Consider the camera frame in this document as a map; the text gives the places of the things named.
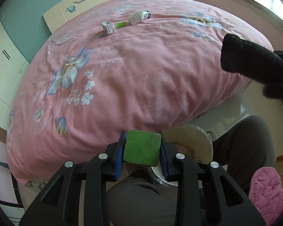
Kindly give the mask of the pink floral bed cover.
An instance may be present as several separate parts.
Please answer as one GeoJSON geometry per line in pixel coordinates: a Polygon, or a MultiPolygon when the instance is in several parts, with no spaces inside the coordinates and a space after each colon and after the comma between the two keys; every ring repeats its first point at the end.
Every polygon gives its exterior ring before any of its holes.
{"type": "Polygon", "coordinates": [[[32,60],[14,98],[9,168],[21,184],[90,160],[122,131],[184,124],[249,79],[221,69],[228,33],[272,49],[242,19],[193,0],[111,0],[60,27],[32,60]],[[135,11],[151,17],[132,26],[135,11]],[[107,35],[102,22],[125,27],[107,35]]]}

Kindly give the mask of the green toy brick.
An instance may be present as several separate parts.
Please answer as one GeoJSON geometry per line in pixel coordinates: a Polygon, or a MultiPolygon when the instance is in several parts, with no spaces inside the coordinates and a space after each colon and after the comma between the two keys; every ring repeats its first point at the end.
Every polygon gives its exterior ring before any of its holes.
{"type": "Polygon", "coordinates": [[[115,24],[115,27],[116,27],[117,29],[119,29],[119,28],[125,27],[126,25],[127,25],[127,23],[126,23],[125,21],[123,21],[123,22],[118,22],[118,23],[116,23],[116,24],[115,24]]]}

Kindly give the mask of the white blue bottle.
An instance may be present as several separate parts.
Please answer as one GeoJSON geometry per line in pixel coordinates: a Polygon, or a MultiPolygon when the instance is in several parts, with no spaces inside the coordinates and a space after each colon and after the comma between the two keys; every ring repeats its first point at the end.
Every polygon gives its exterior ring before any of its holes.
{"type": "Polygon", "coordinates": [[[136,14],[139,15],[139,17],[144,20],[144,19],[149,19],[151,17],[151,12],[150,11],[135,11],[136,14]]]}

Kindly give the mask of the left leg grey trousers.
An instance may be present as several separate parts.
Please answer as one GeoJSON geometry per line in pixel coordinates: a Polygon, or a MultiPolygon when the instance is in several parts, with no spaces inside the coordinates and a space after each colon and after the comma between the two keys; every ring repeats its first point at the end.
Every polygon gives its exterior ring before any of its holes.
{"type": "Polygon", "coordinates": [[[111,187],[107,202],[113,225],[175,225],[176,205],[160,195],[141,168],[111,187]]]}

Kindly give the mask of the green cube block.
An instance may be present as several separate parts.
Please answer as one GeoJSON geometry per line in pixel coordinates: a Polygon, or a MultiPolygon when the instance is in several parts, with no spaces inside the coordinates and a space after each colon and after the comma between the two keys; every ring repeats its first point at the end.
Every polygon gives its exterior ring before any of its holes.
{"type": "Polygon", "coordinates": [[[157,166],[159,161],[161,134],[130,130],[127,135],[123,159],[127,163],[157,166]]]}

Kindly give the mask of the small white paper box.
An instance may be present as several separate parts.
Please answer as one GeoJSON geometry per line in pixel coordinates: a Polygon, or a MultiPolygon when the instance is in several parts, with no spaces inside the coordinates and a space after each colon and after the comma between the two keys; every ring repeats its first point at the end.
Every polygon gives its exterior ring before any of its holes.
{"type": "Polygon", "coordinates": [[[134,13],[128,17],[128,21],[132,26],[142,22],[142,17],[138,13],[134,13]]]}

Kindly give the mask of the pink quilted slipper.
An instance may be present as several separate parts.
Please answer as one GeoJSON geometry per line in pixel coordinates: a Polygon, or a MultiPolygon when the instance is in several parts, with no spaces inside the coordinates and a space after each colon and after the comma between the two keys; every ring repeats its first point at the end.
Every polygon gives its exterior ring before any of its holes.
{"type": "Polygon", "coordinates": [[[248,197],[266,225],[272,225],[280,218],[283,212],[283,188],[275,168],[262,167],[254,173],[248,197]]]}

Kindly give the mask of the white wardrobe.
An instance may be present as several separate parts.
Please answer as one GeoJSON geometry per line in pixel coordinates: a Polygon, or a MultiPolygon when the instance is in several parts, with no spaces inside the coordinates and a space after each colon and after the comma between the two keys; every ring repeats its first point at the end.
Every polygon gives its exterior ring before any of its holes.
{"type": "Polygon", "coordinates": [[[14,45],[0,21],[0,141],[6,142],[10,112],[29,62],[14,45]]]}

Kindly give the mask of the grey floral bed skirt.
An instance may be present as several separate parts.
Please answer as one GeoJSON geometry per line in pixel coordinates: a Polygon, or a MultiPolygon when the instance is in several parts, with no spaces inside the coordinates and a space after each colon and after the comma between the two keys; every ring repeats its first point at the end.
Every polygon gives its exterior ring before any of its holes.
{"type": "Polygon", "coordinates": [[[45,187],[47,182],[48,182],[47,179],[34,178],[34,179],[30,179],[25,184],[25,186],[30,188],[31,190],[38,192],[38,191],[41,191],[45,187]]]}

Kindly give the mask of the white trash bin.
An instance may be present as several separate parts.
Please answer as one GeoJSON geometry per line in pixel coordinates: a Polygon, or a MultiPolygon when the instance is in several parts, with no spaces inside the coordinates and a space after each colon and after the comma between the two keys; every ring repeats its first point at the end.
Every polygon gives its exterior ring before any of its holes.
{"type": "Polygon", "coordinates": [[[159,162],[157,166],[149,168],[152,181],[157,185],[178,186],[173,180],[177,170],[172,164],[177,153],[203,164],[209,164],[213,159],[212,138],[204,129],[196,125],[184,124],[159,131],[159,134],[161,134],[159,162]]]}

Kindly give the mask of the white milk carton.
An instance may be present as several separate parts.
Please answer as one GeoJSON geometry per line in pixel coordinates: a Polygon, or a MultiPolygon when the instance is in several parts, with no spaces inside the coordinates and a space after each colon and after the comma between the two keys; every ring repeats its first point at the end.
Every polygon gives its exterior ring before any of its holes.
{"type": "Polygon", "coordinates": [[[110,21],[102,22],[102,28],[107,35],[111,35],[116,32],[114,23],[110,21]]]}

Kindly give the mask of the black cloth roll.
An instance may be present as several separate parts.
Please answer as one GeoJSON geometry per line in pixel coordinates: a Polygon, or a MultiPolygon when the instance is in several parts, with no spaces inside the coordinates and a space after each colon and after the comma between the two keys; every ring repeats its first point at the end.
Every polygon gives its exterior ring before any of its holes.
{"type": "Polygon", "coordinates": [[[265,85],[275,84],[276,72],[272,69],[274,52],[252,41],[226,34],[221,48],[221,68],[239,73],[265,85]]]}

